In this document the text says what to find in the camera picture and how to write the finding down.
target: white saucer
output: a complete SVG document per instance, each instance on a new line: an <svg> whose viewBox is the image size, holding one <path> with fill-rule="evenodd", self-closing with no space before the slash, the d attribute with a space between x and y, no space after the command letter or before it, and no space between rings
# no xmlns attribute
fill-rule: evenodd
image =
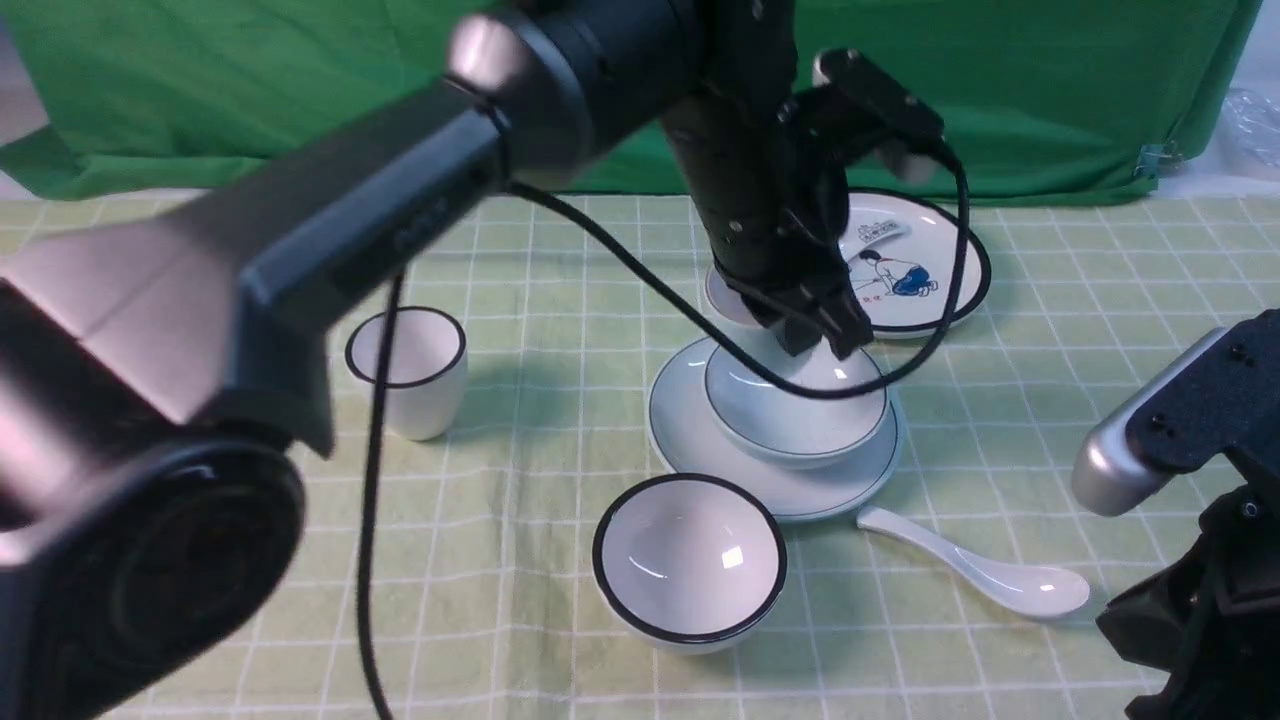
<svg viewBox="0 0 1280 720"><path fill-rule="evenodd" d="M716 347L705 337L685 347L662 366L649 391L649 442L669 471L724 478L755 496L780 523L854 510L893 474L902 420L892 389L892 413L876 436L831 465L785 469L744 452L717 425L703 392L703 373Z"/></svg>
<svg viewBox="0 0 1280 720"><path fill-rule="evenodd" d="M937 205L881 190L849 195L840 251L876 337L929 336L942 319L955 261L956 219ZM868 258L860 258L867 252ZM970 229L952 327L970 318L991 290L991 258Z"/></svg>

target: black cable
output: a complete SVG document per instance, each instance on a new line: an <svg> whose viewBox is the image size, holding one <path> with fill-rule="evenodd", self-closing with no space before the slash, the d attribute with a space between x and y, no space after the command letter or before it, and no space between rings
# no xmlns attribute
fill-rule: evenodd
<svg viewBox="0 0 1280 720"><path fill-rule="evenodd" d="M374 375L374 401L369 421L369 454L365 456L364 510L360 518L360 550L356 564L356 634L360 641L360 664L365 670L365 684L379 720L394 720L387 705L387 692L378 676L378 659L374 653L374 628L370 612L370 594L374 580L374 536L378 525L378 480L383 464L383 416L387 414L387 379L392 370L392 342L396 338L396 315L404 290L404 273L392 281L383 315L383 337L378 345L378 372Z"/></svg>
<svg viewBox="0 0 1280 720"><path fill-rule="evenodd" d="M937 161L940 165L946 168L955 177L956 181L956 202L959 210L956 213L956 255L951 270L951 284L947 286L947 297L942 307L942 318L938 322L938 327L933 329L929 340L924 343L920 350L911 356L910 360L904 363L901 366L890 370L888 373L868 380L865 383L840 389L814 389L804 386L797 386L786 378L782 378L773 370L765 368L756 359L751 357L745 350L742 350L737 343L728 338L714 323L708 320L699 313L692 305L689 304L684 297L671 290L667 283L655 275L649 268L645 268L640 260L634 255L627 252L622 243L617 241L608 231L602 228L595 220L589 218L585 213L573 208L568 202L520 182L513 182L508 186L508 192L516 197L527 200L536 205L541 205L548 210L563 215L568 220L580 225L588 232L593 238L595 238L600 245L603 245L609 252L613 254L628 270L631 270L636 277L639 277L645 284L654 290L658 295L663 297L667 302L680 310L680 313L687 318L691 323L698 325L698 329L707 333L712 340L719 343L726 352L733 356L735 360L745 365L749 370L759 375L764 382L785 391L791 395L805 397L809 400L849 400L851 397L859 397L864 395L870 395L873 392L879 392L888 386L901 380L902 378L910 375L920 365L923 365L929 356L942 345L942 340L946 337L947 331L951 329L951 322L955 318L956 306L960 302L960 287L964 281L964 265L965 256L969 250L969 181L965 176L964 167L960 164L959 158L951 147L940 142L938 146L929 154L929 156Z"/></svg>

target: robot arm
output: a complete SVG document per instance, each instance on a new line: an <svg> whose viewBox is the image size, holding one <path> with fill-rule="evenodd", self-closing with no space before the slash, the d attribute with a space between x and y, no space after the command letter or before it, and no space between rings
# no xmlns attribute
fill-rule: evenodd
<svg viewBox="0 0 1280 720"><path fill-rule="evenodd" d="M0 266L0 717L105 712L271 594L292 442L333 448L325 333L512 179L660 119L717 265L797 352L869 341L842 169L941 122L856 53L791 95L792 0L553 0L465 18L433 85L155 219ZM891 161L891 167L897 167Z"/></svg>
<svg viewBox="0 0 1280 720"><path fill-rule="evenodd" d="M1280 714L1280 310L1206 334L1085 438L1076 500L1128 512L1217 455L1243 486L1210 505L1201 538L1112 600L1097 624L1130 662L1170 673L1132 720Z"/></svg>

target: white bowl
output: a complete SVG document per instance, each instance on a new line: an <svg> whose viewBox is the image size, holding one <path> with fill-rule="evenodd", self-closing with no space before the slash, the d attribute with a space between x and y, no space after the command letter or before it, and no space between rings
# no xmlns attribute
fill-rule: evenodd
<svg viewBox="0 0 1280 720"><path fill-rule="evenodd" d="M644 642L678 655L733 647L755 630L787 575L782 532L737 486L698 474L645 480L595 530L595 584Z"/></svg>
<svg viewBox="0 0 1280 720"><path fill-rule="evenodd" d="M823 342L787 379L838 389L879 377L867 352L837 360ZM806 400L764 382L721 347L707 363L703 387L721 430L744 452L780 468L829 465L874 437L888 416L886 389L850 400Z"/></svg>

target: cartoon figure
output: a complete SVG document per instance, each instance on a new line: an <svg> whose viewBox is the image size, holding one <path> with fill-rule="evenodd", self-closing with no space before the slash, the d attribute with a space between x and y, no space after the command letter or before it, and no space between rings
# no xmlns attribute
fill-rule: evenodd
<svg viewBox="0 0 1280 720"><path fill-rule="evenodd" d="M863 250L858 256L876 270L876 275L892 295L928 297L938 290L938 282L929 279L929 272L915 263L882 258L874 250Z"/></svg>

